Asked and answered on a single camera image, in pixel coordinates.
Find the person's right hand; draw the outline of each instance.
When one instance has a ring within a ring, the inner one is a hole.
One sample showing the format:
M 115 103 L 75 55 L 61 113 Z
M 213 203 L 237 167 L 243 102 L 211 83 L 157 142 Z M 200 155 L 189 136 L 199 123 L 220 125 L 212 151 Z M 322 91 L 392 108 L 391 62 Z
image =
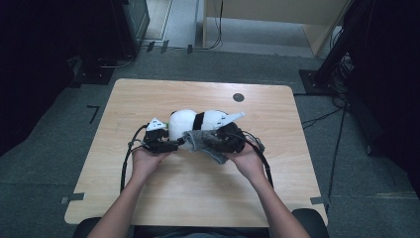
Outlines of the person's right hand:
M 245 144 L 245 148 L 241 153 L 226 153 L 224 155 L 235 163 L 238 171 L 249 181 L 265 179 L 263 162 L 248 143 Z

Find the person's left hand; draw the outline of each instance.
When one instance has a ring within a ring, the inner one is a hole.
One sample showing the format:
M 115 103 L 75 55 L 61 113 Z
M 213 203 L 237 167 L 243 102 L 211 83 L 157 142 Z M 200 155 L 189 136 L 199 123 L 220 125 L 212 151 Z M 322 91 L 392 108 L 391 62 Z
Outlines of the person's left hand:
M 152 154 L 144 148 L 135 149 L 132 152 L 133 173 L 132 179 L 147 179 L 157 169 L 158 164 L 170 153 Z

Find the tape mark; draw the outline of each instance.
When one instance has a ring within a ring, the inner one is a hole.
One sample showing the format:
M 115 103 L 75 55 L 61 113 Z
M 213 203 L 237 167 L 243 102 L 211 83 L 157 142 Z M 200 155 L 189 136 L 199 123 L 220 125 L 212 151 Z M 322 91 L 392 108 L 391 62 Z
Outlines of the tape mark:
M 80 193 L 73 193 L 69 196 L 64 196 L 61 198 L 61 201 L 59 202 L 62 205 L 68 204 L 70 201 L 73 200 L 83 200 L 84 199 L 84 192 Z
M 92 118 L 90 119 L 89 124 L 92 124 L 93 120 L 95 120 L 96 114 L 98 114 L 99 111 L 99 106 L 91 106 L 91 105 L 87 105 L 88 108 L 96 108 L 95 112 L 93 113 Z
M 192 45 L 188 45 L 188 50 L 186 50 L 186 53 L 188 55 L 192 53 Z
M 315 204 L 329 204 L 330 203 L 328 201 L 326 202 L 322 196 L 311 197 L 310 199 L 311 199 L 312 205 L 315 205 Z
M 169 45 L 169 40 L 166 40 L 163 42 L 163 46 L 161 46 L 161 49 L 160 49 L 161 54 L 166 53 L 167 45 Z
M 148 52 L 151 52 L 154 49 L 155 42 L 150 42 L 148 45 Z

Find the forearm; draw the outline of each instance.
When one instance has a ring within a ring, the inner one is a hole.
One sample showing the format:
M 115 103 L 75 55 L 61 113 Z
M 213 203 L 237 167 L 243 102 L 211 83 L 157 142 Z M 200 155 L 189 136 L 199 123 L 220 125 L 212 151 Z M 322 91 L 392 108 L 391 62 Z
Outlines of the forearm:
M 126 237 L 144 184 L 145 180 L 130 179 L 88 237 Z
M 273 237 L 309 237 L 265 178 L 250 182 L 260 198 Z

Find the hand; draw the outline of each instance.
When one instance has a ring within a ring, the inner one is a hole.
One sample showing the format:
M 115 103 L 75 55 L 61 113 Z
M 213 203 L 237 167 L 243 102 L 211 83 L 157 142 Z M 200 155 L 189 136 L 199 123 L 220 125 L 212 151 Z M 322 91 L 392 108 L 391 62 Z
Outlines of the hand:
M 249 181 L 265 179 L 263 162 L 248 143 L 245 144 L 245 148 L 241 153 L 226 153 L 224 155 L 235 163 L 238 171 Z
M 138 148 L 132 152 L 133 173 L 132 179 L 147 179 L 158 168 L 158 164 L 170 153 L 152 154 L 145 148 Z

